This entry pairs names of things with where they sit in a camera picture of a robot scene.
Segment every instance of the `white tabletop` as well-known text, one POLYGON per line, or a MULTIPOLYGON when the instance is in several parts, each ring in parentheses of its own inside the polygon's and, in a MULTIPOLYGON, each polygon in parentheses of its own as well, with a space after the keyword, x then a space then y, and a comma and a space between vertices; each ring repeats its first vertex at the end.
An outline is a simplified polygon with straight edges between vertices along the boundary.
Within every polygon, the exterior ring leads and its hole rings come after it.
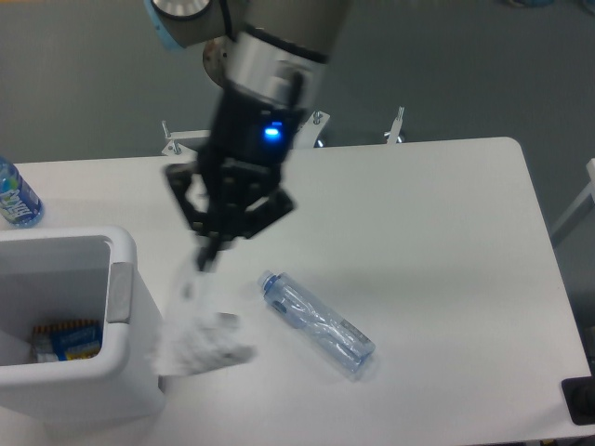
MULTIPOLYGON (((42 227, 117 224, 161 310, 194 247, 162 178, 171 157, 23 164, 42 227)), ((224 253, 221 311, 248 364, 167 382, 150 418, 44 426, 0 410, 3 444, 462 445, 561 438, 560 382, 589 374, 522 151, 511 139, 295 151, 298 203, 224 253), (377 345, 352 381, 266 308, 254 280, 287 271, 377 345)))

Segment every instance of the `plastic water bottle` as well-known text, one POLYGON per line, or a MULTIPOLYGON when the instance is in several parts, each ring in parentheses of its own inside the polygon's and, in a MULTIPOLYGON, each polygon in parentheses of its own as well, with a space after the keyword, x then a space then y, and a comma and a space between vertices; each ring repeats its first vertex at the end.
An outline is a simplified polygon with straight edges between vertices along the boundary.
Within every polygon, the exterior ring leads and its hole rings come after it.
POLYGON ((22 179, 13 163, 0 156, 0 214, 17 228, 29 228, 41 220, 44 206, 22 179))
POLYGON ((376 348, 362 332, 287 274, 265 271, 258 284, 265 301, 292 327, 308 333, 351 372, 356 373, 376 348))

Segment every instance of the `white trash bin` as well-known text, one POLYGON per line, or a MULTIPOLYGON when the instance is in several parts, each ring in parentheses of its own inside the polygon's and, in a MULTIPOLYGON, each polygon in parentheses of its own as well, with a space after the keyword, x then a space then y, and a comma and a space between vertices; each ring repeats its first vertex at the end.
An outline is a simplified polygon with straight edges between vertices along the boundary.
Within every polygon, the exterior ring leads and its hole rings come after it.
POLYGON ((44 421, 159 412, 165 396, 148 355, 161 315, 116 227, 0 232, 0 405, 44 421), (33 363, 35 325, 101 322, 99 354, 33 363))

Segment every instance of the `plastic bag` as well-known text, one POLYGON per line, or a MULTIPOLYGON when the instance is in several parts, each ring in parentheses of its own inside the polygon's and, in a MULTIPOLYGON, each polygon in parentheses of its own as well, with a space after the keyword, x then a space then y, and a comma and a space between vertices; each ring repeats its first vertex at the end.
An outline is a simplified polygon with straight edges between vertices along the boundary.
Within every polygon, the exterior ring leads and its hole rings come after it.
POLYGON ((213 272, 199 272, 196 254, 183 263, 172 286, 152 368, 161 376, 201 374, 247 362, 256 351, 237 340, 238 316, 216 311, 213 272))

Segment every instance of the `black cable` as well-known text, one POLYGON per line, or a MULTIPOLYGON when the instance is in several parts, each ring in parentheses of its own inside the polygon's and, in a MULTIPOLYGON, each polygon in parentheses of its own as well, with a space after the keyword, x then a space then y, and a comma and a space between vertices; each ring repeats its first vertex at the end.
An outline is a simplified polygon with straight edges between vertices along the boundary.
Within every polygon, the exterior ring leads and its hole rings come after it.
POLYGON ((230 6, 227 4, 227 0, 219 0, 219 4, 221 5, 221 15, 223 16, 223 24, 225 25, 225 34, 235 42, 231 25, 230 6))

